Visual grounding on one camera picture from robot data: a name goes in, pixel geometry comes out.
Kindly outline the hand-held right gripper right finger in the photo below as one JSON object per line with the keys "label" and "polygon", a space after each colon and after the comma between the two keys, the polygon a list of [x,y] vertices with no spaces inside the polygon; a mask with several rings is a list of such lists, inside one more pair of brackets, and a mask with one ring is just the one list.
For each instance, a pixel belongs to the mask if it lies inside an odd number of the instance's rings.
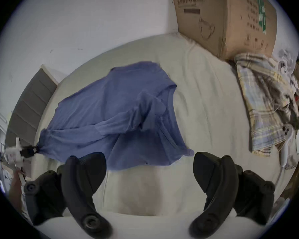
{"label": "hand-held right gripper right finger", "polygon": [[189,226],[192,237],[210,237],[224,223],[231,210],[237,217],[266,225],[274,205],[275,185],[251,170],[243,171],[229,155],[208,152],[194,156],[193,174],[207,195],[203,213]]}

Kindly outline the person's left hand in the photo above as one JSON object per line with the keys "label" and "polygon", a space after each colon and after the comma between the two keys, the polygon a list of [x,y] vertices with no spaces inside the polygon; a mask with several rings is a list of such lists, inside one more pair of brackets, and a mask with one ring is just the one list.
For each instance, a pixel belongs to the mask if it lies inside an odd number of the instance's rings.
{"label": "person's left hand", "polygon": [[16,211],[18,213],[22,213],[22,201],[21,201],[22,183],[20,181],[19,174],[23,174],[23,172],[19,168],[16,168],[16,170],[14,170],[13,172],[13,178],[8,193],[8,199],[11,205],[16,209]]}

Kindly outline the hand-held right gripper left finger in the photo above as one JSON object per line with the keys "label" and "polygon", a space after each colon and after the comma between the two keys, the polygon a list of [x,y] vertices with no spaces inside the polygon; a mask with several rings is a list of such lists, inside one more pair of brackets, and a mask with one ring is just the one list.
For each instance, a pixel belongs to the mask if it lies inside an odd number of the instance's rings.
{"label": "hand-held right gripper left finger", "polygon": [[92,196],[107,172],[101,152],[82,158],[70,156],[58,172],[49,170],[24,185],[25,203],[34,226],[62,217],[67,208],[77,224],[92,238],[109,238],[112,226],[96,210]]}

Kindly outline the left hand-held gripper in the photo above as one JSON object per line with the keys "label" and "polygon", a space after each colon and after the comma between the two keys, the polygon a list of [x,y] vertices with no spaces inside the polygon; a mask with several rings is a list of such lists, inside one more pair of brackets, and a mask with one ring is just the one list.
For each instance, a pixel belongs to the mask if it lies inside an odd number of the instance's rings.
{"label": "left hand-held gripper", "polygon": [[23,165],[23,157],[30,158],[38,153],[37,146],[24,146],[22,148],[20,144],[20,138],[16,137],[16,143],[13,147],[7,147],[4,150],[4,158],[9,165]]}

